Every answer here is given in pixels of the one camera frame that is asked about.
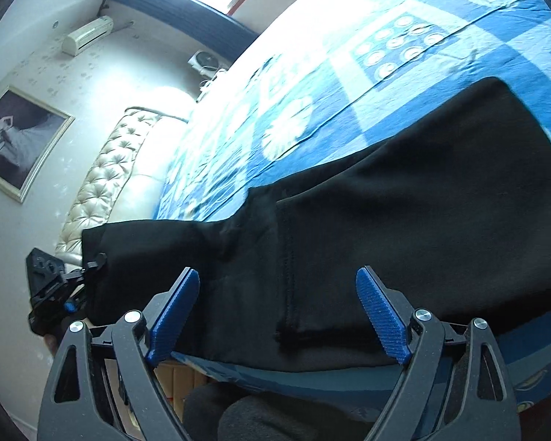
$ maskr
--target blue gripper pad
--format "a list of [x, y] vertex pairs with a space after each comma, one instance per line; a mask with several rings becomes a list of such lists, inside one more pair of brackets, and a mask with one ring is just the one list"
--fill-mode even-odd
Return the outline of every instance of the blue gripper pad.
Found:
[[191, 270], [149, 332], [149, 351], [145, 357], [149, 366], [155, 368], [170, 357], [199, 293], [198, 272]]
[[366, 269], [357, 271], [356, 286], [357, 295], [386, 355], [405, 365], [413, 354], [408, 348], [406, 327], [402, 320]]

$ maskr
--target black pants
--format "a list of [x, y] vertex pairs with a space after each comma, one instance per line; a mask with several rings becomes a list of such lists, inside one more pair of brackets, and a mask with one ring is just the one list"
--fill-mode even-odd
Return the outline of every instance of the black pants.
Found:
[[379, 366], [357, 297], [371, 265], [415, 307], [495, 334], [551, 308], [551, 143], [497, 79], [396, 136], [249, 190], [227, 220], [138, 220], [82, 234], [87, 314], [115, 323], [200, 273], [176, 350], [285, 372]]
[[363, 441], [371, 423], [330, 406], [275, 393], [251, 395], [229, 383], [193, 390], [184, 427], [193, 441]]

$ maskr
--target bed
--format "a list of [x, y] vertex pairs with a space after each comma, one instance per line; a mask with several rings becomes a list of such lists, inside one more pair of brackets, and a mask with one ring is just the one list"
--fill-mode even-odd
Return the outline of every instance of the bed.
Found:
[[[486, 76], [506, 82], [551, 140], [543, 0], [298, 0], [195, 108], [152, 216], [227, 218], [249, 187], [392, 136]], [[519, 410], [548, 396], [551, 311], [499, 344]], [[318, 399], [365, 420], [379, 414], [400, 371], [277, 373], [174, 357], [218, 380]]]

